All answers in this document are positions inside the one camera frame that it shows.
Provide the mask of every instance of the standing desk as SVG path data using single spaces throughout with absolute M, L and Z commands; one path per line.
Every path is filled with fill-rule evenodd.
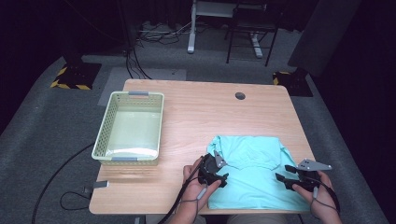
M 157 166 L 104 166 L 93 191 L 94 214 L 166 214 L 182 185 L 183 166 L 206 154 L 218 135 L 276 136 L 296 163 L 314 159 L 291 99 L 282 86 L 129 79 L 125 91 L 164 94 Z M 245 94 L 244 100 L 235 97 Z M 282 210 L 220 210 L 200 214 L 285 213 Z
M 188 53 L 194 53 L 195 51 L 195 36 L 196 36 L 196 18 L 197 16 L 211 16 L 211 17 L 224 17 L 232 18 L 233 9 L 236 7 L 236 3 L 219 3 L 219 2 L 206 2 L 193 0 L 191 7 L 191 30 L 189 38 L 189 46 L 187 48 Z M 251 43 L 257 58 L 262 58 L 262 50 L 260 49 L 260 43 L 257 39 L 257 35 L 251 34 Z

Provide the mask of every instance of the table hole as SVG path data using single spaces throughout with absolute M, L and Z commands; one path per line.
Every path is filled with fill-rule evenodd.
M 235 94 L 235 97 L 236 97 L 236 99 L 238 99 L 238 100 L 245 100 L 245 98 L 246 98 L 246 95 L 244 94 L 244 93 L 242 93 L 242 92 L 237 92 L 236 94 Z

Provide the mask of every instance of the light blue shirt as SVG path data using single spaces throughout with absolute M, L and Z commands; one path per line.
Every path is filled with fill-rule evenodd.
M 218 175 L 229 174 L 227 185 L 209 198 L 211 209 L 281 209 L 309 211 L 297 192 L 286 189 L 275 173 L 298 179 L 285 165 L 296 166 L 289 151 L 276 137 L 216 136 L 207 147 L 227 161 Z

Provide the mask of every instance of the desk leg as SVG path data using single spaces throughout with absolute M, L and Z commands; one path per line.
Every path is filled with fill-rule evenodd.
M 260 43 L 257 40 L 257 34 L 250 34 L 251 44 L 254 47 L 254 51 L 256 52 L 257 58 L 262 58 L 262 50 L 260 49 Z
M 187 48 L 188 53 L 194 53 L 196 14 L 197 14 L 197 2 L 196 2 L 196 0 L 193 0 L 192 7 L 191 7 L 191 30 L 190 30 L 189 47 Z

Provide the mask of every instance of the chair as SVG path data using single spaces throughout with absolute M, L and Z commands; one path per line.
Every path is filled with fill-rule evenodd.
M 231 32 L 226 63 L 230 61 L 232 47 L 249 47 L 255 49 L 269 49 L 265 61 L 265 66 L 267 66 L 276 40 L 277 30 L 279 28 L 278 25 L 288 2 L 289 0 L 238 0 L 236 7 L 233 9 L 233 17 L 229 24 L 229 28 L 224 37 L 224 39 L 227 39 L 228 33 Z M 247 33 L 250 39 L 258 35 L 262 35 L 262 37 L 257 43 L 254 43 L 255 39 L 252 39 L 249 46 L 234 45 L 234 33 Z M 261 47 L 261 41 L 269 33 L 274 33 L 271 46 L 269 48 Z

